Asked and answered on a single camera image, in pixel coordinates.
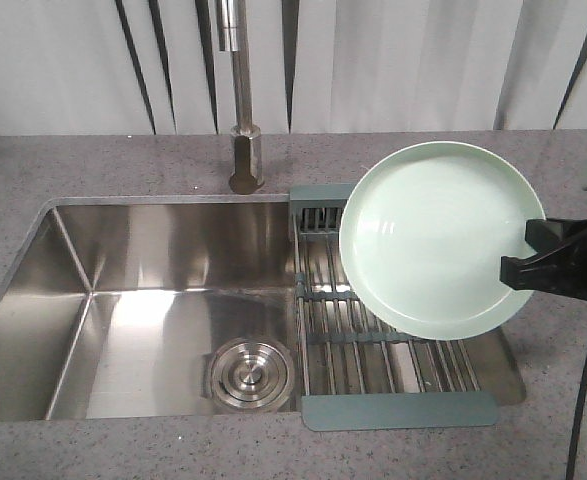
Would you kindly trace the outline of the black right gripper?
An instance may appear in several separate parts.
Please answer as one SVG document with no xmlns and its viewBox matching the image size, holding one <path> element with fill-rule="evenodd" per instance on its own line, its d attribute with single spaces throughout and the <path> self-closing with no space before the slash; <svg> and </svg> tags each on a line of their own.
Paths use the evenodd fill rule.
<svg viewBox="0 0 587 480">
<path fill-rule="evenodd" d="M 503 256 L 499 279 L 513 290 L 587 296 L 587 220 L 530 219 L 525 241 L 538 252 L 528 258 Z"/>
</svg>

